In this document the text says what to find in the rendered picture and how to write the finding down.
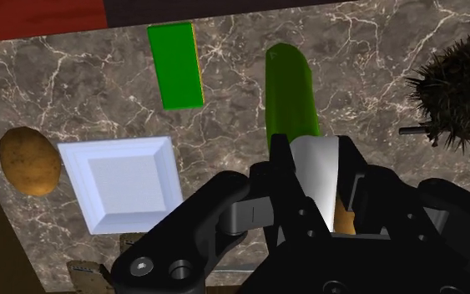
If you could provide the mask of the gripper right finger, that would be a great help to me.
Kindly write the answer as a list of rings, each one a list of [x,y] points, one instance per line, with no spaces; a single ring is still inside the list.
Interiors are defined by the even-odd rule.
[[[338,138],[337,189],[355,215],[358,233],[388,235],[405,246],[419,245],[446,263],[470,272],[470,192],[444,179],[417,186],[391,169],[368,164],[352,140]]]

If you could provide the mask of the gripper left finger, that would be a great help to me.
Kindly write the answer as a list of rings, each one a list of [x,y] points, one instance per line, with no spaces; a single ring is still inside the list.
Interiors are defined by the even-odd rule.
[[[269,160],[252,165],[249,175],[218,173],[116,259],[115,293],[205,294],[205,278],[247,235],[233,222],[238,206],[253,200],[260,203],[244,219],[281,229],[284,240],[236,294],[308,289],[331,233],[295,171],[288,139],[272,135]]]

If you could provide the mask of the green-handled white knife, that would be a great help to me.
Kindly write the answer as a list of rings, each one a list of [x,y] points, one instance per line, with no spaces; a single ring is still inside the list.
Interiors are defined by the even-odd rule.
[[[333,232],[339,139],[321,134],[311,69],[304,54],[288,43],[265,53],[265,127],[267,144],[273,134],[287,137],[301,188]]]

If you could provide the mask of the brown flat block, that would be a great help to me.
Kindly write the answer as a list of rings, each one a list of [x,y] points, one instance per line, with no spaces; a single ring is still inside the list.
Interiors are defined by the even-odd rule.
[[[93,261],[68,261],[68,273],[77,294],[116,294],[109,270]]]
[[[143,236],[144,233],[124,233],[119,236],[119,241],[122,246],[132,246]]]

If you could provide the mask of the white square plate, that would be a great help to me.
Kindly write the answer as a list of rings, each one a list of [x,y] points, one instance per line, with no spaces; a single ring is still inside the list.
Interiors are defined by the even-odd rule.
[[[171,138],[59,143],[92,235],[147,232],[184,201]]]

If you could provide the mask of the dark spiky brush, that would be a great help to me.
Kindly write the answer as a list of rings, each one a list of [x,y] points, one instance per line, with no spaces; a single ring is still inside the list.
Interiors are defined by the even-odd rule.
[[[456,41],[407,78],[413,88],[408,98],[417,102],[425,119],[417,126],[402,127],[401,135],[424,134],[433,147],[446,133],[444,146],[465,151],[470,147],[470,36]]]

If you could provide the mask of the green rectangular box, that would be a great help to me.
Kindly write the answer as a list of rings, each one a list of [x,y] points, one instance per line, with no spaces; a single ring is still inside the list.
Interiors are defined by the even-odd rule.
[[[193,23],[149,26],[147,35],[163,108],[202,107],[205,96]]]

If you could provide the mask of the brown potato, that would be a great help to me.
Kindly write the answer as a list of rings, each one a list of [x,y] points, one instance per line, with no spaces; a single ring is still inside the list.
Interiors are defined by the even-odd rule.
[[[56,188],[62,166],[50,141],[26,126],[9,129],[0,139],[0,164],[13,187],[33,196],[47,195]]]

